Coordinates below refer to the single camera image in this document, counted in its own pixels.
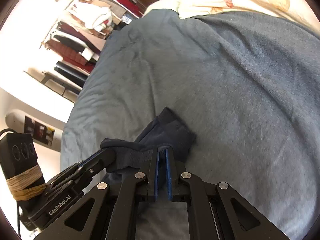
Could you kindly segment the navy blue pants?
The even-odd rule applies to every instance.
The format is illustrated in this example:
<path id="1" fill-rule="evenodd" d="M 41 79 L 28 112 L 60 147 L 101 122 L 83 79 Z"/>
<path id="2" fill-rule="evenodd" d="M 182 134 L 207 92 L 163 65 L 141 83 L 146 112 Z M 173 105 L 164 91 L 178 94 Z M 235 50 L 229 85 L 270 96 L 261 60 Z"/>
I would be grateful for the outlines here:
<path id="1" fill-rule="evenodd" d="M 103 140 L 101 148 L 116 153 L 103 181 L 120 187 L 107 239 L 189 238 L 185 204 L 165 199 L 163 187 L 175 183 L 169 154 L 185 163 L 195 139 L 184 121 L 164 108 L 135 141 Z"/>

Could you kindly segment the black tracker box with tape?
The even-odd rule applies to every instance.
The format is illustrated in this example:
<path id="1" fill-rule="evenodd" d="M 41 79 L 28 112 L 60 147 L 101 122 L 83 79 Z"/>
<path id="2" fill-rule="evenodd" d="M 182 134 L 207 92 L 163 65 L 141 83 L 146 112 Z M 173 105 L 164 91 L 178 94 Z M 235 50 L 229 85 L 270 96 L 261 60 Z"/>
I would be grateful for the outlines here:
<path id="1" fill-rule="evenodd" d="M 46 188 L 33 139 L 28 133 L 7 133 L 1 139 L 1 168 L 16 201 L 28 201 Z"/>

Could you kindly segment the black leaning ladder rack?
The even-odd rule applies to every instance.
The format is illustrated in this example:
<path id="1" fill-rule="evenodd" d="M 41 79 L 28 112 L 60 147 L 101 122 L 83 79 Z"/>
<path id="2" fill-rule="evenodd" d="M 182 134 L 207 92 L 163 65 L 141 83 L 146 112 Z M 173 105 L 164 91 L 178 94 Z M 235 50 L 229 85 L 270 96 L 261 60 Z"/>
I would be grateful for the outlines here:
<path id="1" fill-rule="evenodd" d="M 60 79 L 59 77 L 53 75 L 50 72 L 43 72 L 44 78 L 40 81 L 43 85 L 56 92 L 60 96 L 63 96 L 68 99 L 71 94 L 78 96 L 80 89 L 69 84 L 65 80 Z"/>

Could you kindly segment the black cylinder stand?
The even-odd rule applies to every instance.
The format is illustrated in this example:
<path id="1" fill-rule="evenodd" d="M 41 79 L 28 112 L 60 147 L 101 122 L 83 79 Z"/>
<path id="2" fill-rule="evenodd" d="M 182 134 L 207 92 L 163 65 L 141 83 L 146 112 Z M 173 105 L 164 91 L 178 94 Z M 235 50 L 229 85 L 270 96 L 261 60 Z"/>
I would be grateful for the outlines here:
<path id="1" fill-rule="evenodd" d="M 84 86 L 88 77 L 86 74 L 81 73 L 61 61 L 57 61 L 54 70 L 81 88 Z"/>

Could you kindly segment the grey-blue bed cover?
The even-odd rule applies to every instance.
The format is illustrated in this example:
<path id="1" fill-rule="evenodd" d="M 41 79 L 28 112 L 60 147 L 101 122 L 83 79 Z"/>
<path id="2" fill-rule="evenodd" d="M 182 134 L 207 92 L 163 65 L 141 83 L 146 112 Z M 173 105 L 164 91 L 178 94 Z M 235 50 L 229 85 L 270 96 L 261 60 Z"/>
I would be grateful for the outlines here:
<path id="1" fill-rule="evenodd" d="M 290 239 L 319 218 L 319 35 L 258 12 L 182 20 L 159 9 L 107 40 L 65 125 L 60 168 L 105 138 L 149 143 L 171 109 L 196 135 L 182 155 Z"/>

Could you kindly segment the clothes rack with hanging clothes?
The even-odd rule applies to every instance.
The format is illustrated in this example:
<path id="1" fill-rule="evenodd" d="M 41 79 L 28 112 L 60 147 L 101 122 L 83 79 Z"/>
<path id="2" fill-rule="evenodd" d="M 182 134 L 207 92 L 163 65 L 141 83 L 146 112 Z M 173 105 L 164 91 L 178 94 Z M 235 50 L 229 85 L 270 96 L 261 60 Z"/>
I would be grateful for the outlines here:
<path id="1" fill-rule="evenodd" d="M 112 31 L 142 15 L 135 0 L 71 0 L 40 47 L 88 76 Z"/>

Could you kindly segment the arched wall shelf niche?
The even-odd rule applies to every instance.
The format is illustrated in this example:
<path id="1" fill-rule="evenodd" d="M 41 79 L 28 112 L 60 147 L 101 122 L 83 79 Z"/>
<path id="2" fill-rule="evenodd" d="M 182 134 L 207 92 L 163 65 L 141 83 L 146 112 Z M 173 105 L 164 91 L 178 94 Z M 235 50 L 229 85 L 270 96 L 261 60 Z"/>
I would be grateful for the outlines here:
<path id="1" fill-rule="evenodd" d="M 13 109 L 5 116 L 5 123 L 18 133 L 29 133 L 34 142 L 56 152 L 61 151 L 62 130 L 35 119 L 22 110 Z"/>

